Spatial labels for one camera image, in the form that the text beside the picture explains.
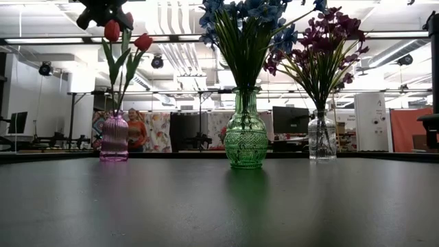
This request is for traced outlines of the black metal rack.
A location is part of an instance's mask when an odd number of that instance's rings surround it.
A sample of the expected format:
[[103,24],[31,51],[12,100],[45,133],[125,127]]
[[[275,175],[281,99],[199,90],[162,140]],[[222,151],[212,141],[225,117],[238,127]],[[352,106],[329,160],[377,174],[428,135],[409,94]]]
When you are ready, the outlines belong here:
[[67,95],[65,135],[68,146],[71,147],[80,137],[91,143],[95,96],[91,92],[68,92]]

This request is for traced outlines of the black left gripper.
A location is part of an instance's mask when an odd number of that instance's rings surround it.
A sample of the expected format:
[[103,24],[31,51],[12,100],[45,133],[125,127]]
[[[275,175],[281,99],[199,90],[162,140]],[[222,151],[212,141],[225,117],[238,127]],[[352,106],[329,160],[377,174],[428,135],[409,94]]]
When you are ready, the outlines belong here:
[[132,30],[132,14],[118,13],[120,7],[124,4],[124,0],[80,0],[86,9],[81,13],[76,21],[78,27],[86,30],[89,27],[93,17],[115,15],[121,29]]

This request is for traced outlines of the black curtain panel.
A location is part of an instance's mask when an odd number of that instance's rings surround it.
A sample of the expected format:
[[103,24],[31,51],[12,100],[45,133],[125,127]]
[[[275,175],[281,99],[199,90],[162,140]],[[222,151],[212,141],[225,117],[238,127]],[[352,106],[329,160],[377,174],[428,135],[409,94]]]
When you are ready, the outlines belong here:
[[181,150],[196,150],[200,142],[195,142],[196,137],[208,134],[207,113],[172,113],[170,115],[169,135],[172,152]]

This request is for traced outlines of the clear glass vase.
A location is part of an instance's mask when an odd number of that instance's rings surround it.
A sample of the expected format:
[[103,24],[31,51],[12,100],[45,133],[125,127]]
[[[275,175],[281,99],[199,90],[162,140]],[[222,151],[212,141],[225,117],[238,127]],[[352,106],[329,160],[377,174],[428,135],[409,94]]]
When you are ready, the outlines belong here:
[[308,124],[309,158],[314,161],[333,161],[337,158],[335,122],[326,110],[315,110]]

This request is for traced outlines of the white cabinet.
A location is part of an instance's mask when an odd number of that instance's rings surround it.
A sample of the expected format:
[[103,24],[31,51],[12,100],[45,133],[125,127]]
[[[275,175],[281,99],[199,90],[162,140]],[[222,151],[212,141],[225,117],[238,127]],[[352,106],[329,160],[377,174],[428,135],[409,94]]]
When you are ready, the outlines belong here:
[[388,123],[384,93],[359,93],[354,97],[357,151],[388,152]]

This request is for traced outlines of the black computer monitor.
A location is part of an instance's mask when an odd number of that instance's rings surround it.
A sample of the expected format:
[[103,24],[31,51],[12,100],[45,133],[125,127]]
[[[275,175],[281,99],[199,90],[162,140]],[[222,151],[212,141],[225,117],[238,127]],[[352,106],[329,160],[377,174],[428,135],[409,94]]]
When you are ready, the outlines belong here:
[[272,109],[273,129],[275,134],[307,134],[309,110],[274,106]]
[[12,113],[8,134],[23,134],[25,132],[25,124],[28,112]]

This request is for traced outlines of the orange partition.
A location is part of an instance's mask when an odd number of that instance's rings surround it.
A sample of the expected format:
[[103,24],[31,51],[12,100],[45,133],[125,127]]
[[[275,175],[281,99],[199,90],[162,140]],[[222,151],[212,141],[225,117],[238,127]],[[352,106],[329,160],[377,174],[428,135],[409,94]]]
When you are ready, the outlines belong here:
[[423,123],[417,119],[432,113],[431,108],[390,111],[392,142],[395,152],[431,151],[427,146],[427,135]]

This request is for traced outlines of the green patterned glass vase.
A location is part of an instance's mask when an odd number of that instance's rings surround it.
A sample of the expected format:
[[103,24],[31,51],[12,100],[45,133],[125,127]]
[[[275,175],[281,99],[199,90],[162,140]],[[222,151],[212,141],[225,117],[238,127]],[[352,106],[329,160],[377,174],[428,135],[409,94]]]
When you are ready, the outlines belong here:
[[268,150],[265,123],[257,112],[259,87],[235,88],[235,111],[226,127],[225,151],[233,169],[259,169]]

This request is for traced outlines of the person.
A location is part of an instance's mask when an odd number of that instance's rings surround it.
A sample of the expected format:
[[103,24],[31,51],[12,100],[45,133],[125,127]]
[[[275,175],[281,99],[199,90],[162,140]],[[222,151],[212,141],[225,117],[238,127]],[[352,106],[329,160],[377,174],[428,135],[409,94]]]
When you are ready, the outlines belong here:
[[148,140],[145,124],[133,108],[128,111],[128,119],[128,151],[143,152],[143,147]]

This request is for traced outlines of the white floral cloth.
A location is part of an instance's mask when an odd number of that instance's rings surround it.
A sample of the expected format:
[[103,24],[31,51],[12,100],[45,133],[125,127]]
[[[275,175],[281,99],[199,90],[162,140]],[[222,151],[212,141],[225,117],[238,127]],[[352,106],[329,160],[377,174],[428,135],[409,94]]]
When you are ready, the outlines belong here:
[[144,152],[172,152],[171,137],[169,134],[170,120],[171,115],[169,113],[145,114],[147,141],[144,145]]

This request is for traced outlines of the pink ribbed glass vase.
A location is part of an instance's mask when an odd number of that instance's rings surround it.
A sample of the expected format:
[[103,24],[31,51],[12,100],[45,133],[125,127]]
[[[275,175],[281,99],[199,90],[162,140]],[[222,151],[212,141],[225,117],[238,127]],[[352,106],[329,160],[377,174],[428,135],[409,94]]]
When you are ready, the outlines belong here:
[[106,163],[128,160],[128,123],[122,111],[104,122],[99,159]]

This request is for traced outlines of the black table mat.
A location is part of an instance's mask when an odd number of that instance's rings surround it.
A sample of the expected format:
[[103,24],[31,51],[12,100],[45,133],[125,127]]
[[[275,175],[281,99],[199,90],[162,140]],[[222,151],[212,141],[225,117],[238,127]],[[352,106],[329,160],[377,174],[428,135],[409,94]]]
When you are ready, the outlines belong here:
[[439,164],[96,158],[0,166],[0,247],[439,247]]

